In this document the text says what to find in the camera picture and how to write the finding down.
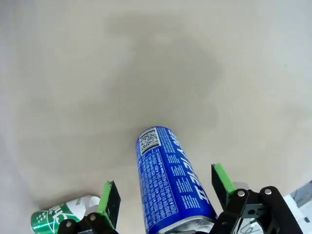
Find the screw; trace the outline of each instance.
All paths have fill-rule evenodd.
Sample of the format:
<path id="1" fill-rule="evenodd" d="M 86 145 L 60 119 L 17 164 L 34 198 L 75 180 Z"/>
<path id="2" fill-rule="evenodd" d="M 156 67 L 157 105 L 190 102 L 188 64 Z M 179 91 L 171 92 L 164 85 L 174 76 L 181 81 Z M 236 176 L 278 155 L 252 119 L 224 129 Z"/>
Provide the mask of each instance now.
<path id="1" fill-rule="evenodd" d="M 95 218 L 96 218 L 96 216 L 95 216 L 94 214 L 90 216 L 90 220 L 91 220 L 91 221 L 94 221 Z"/>
<path id="2" fill-rule="evenodd" d="M 237 195 L 239 195 L 239 196 L 244 196 L 244 195 L 245 195 L 245 192 L 244 192 L 244 191 L 238 191 Z"/>
<path id="3" fill-rule="evenodd" d="M 272 193 L 272 191 L 271 191 L 271 189 L 266 189 L 266 190 L 264 191 L 264 193 L 265 193 L 266 195 L 270 195 L 270 194 Z"/>

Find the blue can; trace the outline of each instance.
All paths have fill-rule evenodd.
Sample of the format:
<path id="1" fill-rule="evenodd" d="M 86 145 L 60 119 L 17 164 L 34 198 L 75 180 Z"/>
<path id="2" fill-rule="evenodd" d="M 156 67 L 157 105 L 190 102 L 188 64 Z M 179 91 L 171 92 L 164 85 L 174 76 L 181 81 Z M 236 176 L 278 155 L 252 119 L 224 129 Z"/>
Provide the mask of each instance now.
<path id="1" fill-rule="evenodd" d="M 216 214 L 175 134 L 147 129 L 137 139 L 136 159 L 146 233 L 208 233 Z"/>

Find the green can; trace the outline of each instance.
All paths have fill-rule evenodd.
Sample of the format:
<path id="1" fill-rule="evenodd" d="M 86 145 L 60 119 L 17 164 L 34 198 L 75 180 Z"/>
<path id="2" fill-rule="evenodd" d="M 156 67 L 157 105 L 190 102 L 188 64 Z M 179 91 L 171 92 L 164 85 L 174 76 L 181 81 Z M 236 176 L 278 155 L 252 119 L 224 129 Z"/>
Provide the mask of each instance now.
<path id="1" fill-rule="evenodd" d="M 98 204 L 97 196 L 87 195 L 48 210 L 34 212 L 31 216 L 31 228 L 36 234 L 56 234 L 64 219 L 71 218 L 78 222 L 86 212 L 94 212 Z"/>

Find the qr code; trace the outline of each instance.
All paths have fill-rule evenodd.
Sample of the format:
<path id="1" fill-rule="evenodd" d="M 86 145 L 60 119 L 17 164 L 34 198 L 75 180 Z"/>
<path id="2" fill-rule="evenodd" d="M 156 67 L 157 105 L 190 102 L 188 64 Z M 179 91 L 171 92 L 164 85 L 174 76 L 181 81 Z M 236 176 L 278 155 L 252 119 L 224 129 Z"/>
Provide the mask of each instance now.
<path id="1" fill-rule="evenodd" d="M 159 145 L 160 141 L 156 128 L 149 129 L 140 136 L 141 155 Z"/>

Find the energy drink can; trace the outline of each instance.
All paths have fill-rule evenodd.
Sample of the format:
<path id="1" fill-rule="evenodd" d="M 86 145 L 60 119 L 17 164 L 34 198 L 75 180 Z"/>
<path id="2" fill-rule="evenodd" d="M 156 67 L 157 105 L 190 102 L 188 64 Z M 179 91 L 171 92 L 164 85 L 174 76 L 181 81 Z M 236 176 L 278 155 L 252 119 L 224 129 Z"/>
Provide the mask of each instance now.
<path id="1" fill-rule="evenodd" d="M 144 131 L 136 159 L 147 234 L 211 230 L 215 211 L 170 129 Z"/>
<path id="2" fill-rule="evenodd" d="M 71 218 L 79 222 L 84 215 L 95 212 L 98 204 L 97 196 L 87 195 L 48 210 L 34 212 L 31 216 L 31 228 L 36 234 L 56 234 L 64 219 Z"/>

